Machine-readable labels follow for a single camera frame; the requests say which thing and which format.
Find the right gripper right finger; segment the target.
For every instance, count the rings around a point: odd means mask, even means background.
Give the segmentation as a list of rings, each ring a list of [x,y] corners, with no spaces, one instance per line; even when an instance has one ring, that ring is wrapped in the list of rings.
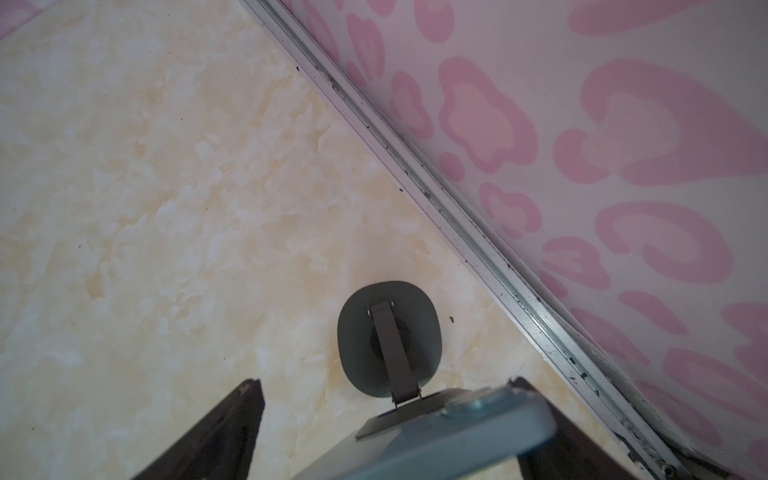
[[[549,400],[555,434],[541,444],[516,455],[522,479],[635,479],[635,476],[604,452]]]

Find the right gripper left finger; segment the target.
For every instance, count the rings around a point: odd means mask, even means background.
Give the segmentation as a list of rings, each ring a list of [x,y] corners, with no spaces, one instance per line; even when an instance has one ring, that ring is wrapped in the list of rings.
[[[244,380],[135,477],[247,479],[264,409],[261,382]]]

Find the black phone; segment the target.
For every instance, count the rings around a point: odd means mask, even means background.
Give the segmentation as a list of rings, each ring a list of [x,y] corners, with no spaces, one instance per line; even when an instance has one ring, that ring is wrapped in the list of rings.
[[[369,419],[301,479],[456,479],[550,440],[544,397],[509,384],[450,388]]]

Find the dark stand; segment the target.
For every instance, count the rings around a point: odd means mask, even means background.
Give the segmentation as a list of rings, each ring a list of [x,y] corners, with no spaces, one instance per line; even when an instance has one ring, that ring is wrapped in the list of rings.
[[[442,333],[433,302],[416,285],[393,280],[357,290],[341,309],[337,343],[351,384],[394,405],[366,421],[356,439],[435,412],[447,402],[445,393],[422,394],[441,361]]]

